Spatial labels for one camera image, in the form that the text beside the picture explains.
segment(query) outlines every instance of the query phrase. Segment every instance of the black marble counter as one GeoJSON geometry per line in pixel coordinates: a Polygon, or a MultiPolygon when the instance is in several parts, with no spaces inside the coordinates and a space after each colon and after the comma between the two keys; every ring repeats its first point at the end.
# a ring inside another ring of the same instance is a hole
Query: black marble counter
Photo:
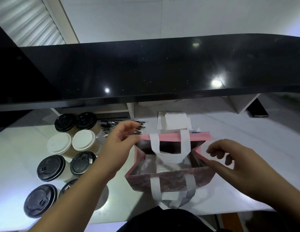
{"type": "Polygon", "coordinates": [[[0,67],[6,66],[0,110],[15,103],[34,109],[30,103],[43,101],[69,106],[300,93],[299,37],[234,34],[9,50],[0,49],[0,67]]]}

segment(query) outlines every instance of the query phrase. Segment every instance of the phone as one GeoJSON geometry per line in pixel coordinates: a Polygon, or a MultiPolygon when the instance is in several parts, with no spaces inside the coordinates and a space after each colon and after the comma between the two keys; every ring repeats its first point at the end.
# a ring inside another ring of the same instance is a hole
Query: phone
{"type": "Polygon", "coordinates": [[[264,109],[263,105],[256,98],[247,108],[251,116],[253,117],[268,117],[268,113],[264,109]]]}

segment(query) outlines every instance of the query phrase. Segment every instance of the gift bag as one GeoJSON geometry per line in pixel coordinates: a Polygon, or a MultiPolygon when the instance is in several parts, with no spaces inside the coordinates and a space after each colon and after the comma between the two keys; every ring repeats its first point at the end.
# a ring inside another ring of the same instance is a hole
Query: gift bag
{"type": "Polygon", "coordinates": [[[141,135],[135,145],[135,161],[125,178],[135,191],[151,192],[169,208],[188,203],[196,189],[205,186],[215,172],[202,161],[201,145],[209,132],[141,135]],[[162,192],[186,191],[178,200],[162,200],[162,192]]]}

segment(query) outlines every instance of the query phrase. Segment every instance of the white counter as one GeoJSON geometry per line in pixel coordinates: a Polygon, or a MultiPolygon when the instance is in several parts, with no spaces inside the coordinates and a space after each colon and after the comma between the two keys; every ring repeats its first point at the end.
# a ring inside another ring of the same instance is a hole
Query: white counter
{"type": "MultiPolygon", "coordinates": [[[[158,111],[182,111],[191,118],[192,127],[210,131],[213,141],[229,138],[254,149],[277,172],[300,190],[300,105],[261,95],[268,118],[236,114],[224,98],[204,98],[143,108],[136,106],[137,120],[146,121],[145,134],[156,130],[158,111]]],[[[23,212],[27,195],[43,184],[36,176],[39,162],[49,156],[47,140],[56,133],[50,110],[35,110],[0,133],[0,231],[22,230],[36,219],[23,212]]],[[[211,141],[202,145],[203,154],[211,141]]],[[[115,178],[108,183],[109,198],[94,211],[90,223],[126,221],[153,206],[150,195],[133,191],[124,174],[133,164],[133,150],[115,178]]],[[[63,183],[51,181],[58,189],[63,183]]],[[[195,215],[269,209],[237,191],[217,174],[196,191],[182,207],[195,215]]]]}

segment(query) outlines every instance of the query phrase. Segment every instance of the hand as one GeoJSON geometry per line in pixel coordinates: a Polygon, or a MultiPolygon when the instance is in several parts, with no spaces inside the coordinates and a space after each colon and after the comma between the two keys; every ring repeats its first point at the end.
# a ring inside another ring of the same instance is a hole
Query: hand
{"type": "Polygon", "coordinates": [[[139,126],[135,121],[122,121],[107,136],[98,157],[112,179],[125,164],[132,146],[140,140],[139,135],[129,135],[139,126]]]}
{"type": "Polygon", "coordinates": [[[210,156],[222,159],[225,153],[225,164],[235,161],[230,169],[215,160],[206,159],[206,163],[223,179],[249,197],[272,204],[278,197],[278,191],[285,191],[290,184],[281,177],[255,151],[235,141],[223,139],[212,143],[207,152],[210,156]]]}

